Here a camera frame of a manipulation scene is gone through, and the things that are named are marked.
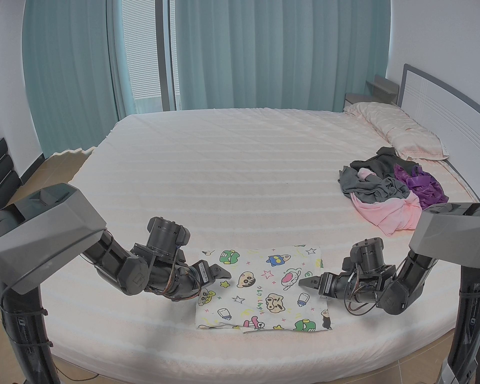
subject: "nightstand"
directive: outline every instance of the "nightstand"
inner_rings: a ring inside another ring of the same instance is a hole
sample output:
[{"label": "nightstand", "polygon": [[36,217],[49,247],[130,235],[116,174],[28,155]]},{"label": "nightstand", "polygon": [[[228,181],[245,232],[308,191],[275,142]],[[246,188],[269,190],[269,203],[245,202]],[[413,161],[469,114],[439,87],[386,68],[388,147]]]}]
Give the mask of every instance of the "nightstand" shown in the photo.
[{"label": "nightstand", "polygon": [[398,98],[398,84],[385,79],[382,76],[375,75],[373,82],[366,82],[369,88],[372,90],[372,95],[362,95],[357,93],[347,93],[345,94],[345,103],[343,108],[348,107],[349,105],[359,103],[362,101],[371,102],[376,101],[377,103],[385,104],[394,104]]}]

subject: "bed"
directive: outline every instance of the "bed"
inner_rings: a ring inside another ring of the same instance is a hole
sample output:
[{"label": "bed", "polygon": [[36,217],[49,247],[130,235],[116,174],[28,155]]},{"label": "bed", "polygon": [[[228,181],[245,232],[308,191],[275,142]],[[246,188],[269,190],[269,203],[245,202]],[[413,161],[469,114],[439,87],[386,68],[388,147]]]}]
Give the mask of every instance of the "bed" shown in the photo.
[{"label": "bed", "polygon": [[[478,178],[457,150],[458,134],[442,132],[458,123],[429,115],[430,100],[441,104],[443,114],[457,99],[462,108],[467,102],[441,86],[450,96],[437,99],[438,91],[429,91],[434,78],[419,72],[406,69],[400,99],[407,113],[436,129],[452,148],[450,164],[419,162],[450,201],[473,201],[468,185],[479,191]],[[457,117],[462,127],[480,132],[471,115]],[[388,264],[398,265],[408,252],[413,231],[384,236],[337,183],[343,165],[382,146],[389,145],[371,126],[345,113],[214,109],[132,115],[115,126],[71,184],[126,249],[145,244],[148,220],[162,215],[192,233],[184,247],[189,263],[203,250],[232,244],[275,248],[311,241],[321,244],[326,270],[338,273],[361,239],[382,237]],[[438,262],[422,296],[399,316],[373,310],[353,317],[343,303],[331,301],[334,329],[313,334],[197,330],[193,300],[124,296],[80,257],[41,288],[52,352],[101,375],[135,384],[309,384],[380,368],[452,329],[459,279],[459,266]]]}]

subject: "white wall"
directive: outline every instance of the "white wall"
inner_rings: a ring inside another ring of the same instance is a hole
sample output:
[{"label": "white wall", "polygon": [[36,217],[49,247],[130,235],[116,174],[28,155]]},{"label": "white wall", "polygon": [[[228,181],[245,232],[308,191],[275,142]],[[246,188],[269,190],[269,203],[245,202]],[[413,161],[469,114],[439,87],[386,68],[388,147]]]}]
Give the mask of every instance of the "white wall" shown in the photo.
[{"label": "white wall", "polygon": [[480,103],[480,1],[392,0],[386,77],[407,63]]},{"label": "white wall", "polygon": [[19,176],[42,154],[25,92],[22,24],[25,0],[0,0],[0,138]]}]

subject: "purple clothing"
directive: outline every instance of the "purple clothing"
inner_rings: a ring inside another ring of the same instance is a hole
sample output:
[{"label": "purple clothing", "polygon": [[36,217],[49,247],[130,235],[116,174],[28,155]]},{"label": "purple clothing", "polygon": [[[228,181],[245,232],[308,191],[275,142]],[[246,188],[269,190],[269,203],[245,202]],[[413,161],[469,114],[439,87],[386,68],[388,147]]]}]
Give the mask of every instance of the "purple clothing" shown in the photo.
[{"label": "purple clothing", "polygon": [[440,183],[430,173],[424,172],[421,166],[413,166],[412,176],[398,164],[394,165],[394,172],[395,178],[405,183],[408,189],[419,197],[422,209],[448,201]]}]

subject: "pile of clothes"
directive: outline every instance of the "pile of clothes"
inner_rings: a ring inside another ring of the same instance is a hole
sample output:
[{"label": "pile of clothes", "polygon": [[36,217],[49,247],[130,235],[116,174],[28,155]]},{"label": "pile of clothes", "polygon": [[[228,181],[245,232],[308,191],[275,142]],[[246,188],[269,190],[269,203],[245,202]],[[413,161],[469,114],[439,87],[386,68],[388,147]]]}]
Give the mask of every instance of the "pile of clothes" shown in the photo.
[{"label": "pile of clothes", "polygon": [[397,229],[415,229],[423,209],[448,201],[435,177],[389,147],[343,167],[338,182],[358,212],[387,236]]}]

